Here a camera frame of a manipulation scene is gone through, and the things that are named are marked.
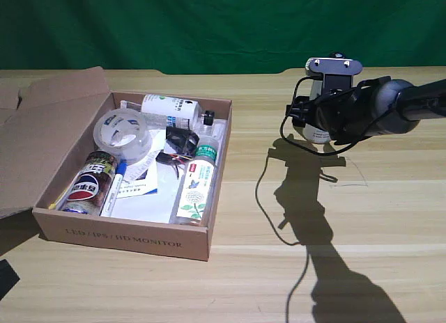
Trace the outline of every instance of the white paper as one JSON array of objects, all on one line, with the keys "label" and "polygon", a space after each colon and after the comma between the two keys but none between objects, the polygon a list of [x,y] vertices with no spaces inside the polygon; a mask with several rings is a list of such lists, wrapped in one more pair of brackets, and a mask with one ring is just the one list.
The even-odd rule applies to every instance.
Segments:
[{"label": "white paper", "polygon": [[141,177],[141,175],[148,170],[148,167],[152,163],[155,163],[155,158],[160,151],[164,149],[164,145],[166,144],[166,129],[152,129],[151,136],[151,149],[143,159],[127,167],[124,175],[125,182],[131,182]]},{"label": "white paper", "polygon": [[121,183],[117,199],[157,193],[157,178],[156,162],[152,162],[147,171],[143,173],[141,177],[130,182],[123,181]]},{"label": "white paper", "polygon": [[158,172],[157,194],[117,199],[112,217],[138,221],[168,223],[174,208],[180,179],[168,165],[155,163]]}]

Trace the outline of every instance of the green label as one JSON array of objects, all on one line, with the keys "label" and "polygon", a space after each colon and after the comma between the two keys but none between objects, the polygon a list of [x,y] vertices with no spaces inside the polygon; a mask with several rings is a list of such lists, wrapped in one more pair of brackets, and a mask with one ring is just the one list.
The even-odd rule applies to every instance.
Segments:
[{"label": "green label", "polygon": [[195,156],[206,156],[211,158],[215,162],[215,160],[217,159],[217,151],[214,147],[203,144],[198,147]]}]

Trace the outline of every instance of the black bottle cap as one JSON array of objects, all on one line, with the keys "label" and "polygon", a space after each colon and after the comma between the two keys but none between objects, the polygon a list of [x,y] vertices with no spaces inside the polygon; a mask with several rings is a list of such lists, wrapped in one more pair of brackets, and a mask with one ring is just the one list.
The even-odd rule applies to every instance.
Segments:
[{"label": "black bottle cap", "polygon": [[214,111],[205,111],[203,117],[203,124],[205,124],[206,126],[212,126],[214,123],[214,116],[215,116]]}]

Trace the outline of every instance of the robotic arm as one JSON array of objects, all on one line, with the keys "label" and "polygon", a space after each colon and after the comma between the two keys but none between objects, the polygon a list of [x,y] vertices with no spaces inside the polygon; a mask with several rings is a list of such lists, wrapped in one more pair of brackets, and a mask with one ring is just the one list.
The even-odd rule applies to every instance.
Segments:
[{"label": "robotic arm", "polygon": [[446,79],[414,86],[386,76],[353,87],[353,76],[361,73],[362,65],[341,54],[310,58],[305,70],[306,79],[314,80],[311,95],[295,92],[286,115],[295,126],[311,125],[328,132],[335,145],[404,134],[421,119],[446,117]]}]

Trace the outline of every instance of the tape roll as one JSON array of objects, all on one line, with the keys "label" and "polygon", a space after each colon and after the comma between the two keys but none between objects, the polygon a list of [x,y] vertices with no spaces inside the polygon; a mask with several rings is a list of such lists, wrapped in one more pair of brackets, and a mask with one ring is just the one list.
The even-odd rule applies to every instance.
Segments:
[{"label": "tape roll", "polygon": [[134,109],[115,109],[97,121],[93,138],[98,147],[133,164],[147,155],[152,145],[146,119]]}]

